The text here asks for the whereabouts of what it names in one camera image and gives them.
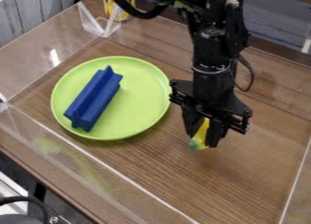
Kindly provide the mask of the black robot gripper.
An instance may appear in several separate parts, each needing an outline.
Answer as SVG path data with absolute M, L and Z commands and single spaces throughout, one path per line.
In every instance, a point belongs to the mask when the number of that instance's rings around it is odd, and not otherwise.
M 251 108 L 235 94 L 236 65 L 193 67 L 193 79 L 169 81 L 169 101 L 183 110 L 183 124 L 193 137 L 204 118 L 209 120 L 205 143 L 216 148 L 229 129 L 240 134 L 248 131 Z

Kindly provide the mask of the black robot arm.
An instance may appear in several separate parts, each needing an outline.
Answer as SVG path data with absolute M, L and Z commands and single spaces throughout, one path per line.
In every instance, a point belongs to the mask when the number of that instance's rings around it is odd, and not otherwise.
M 192 80 L 169 81 L 169 101 L 181 107 L 184 130 L 193 151 L 215 148 L 228 130 L 244 134 L 251 108 L 237 99 L 236 68 L 251 67 L 240 52 L 248 46 L 243 0 L 147 0 L 155 8 L 139 10 L 128 0 L 113 0 L 140 19 L 157 17 L 168 7 L 187 22 L 193 43 Z

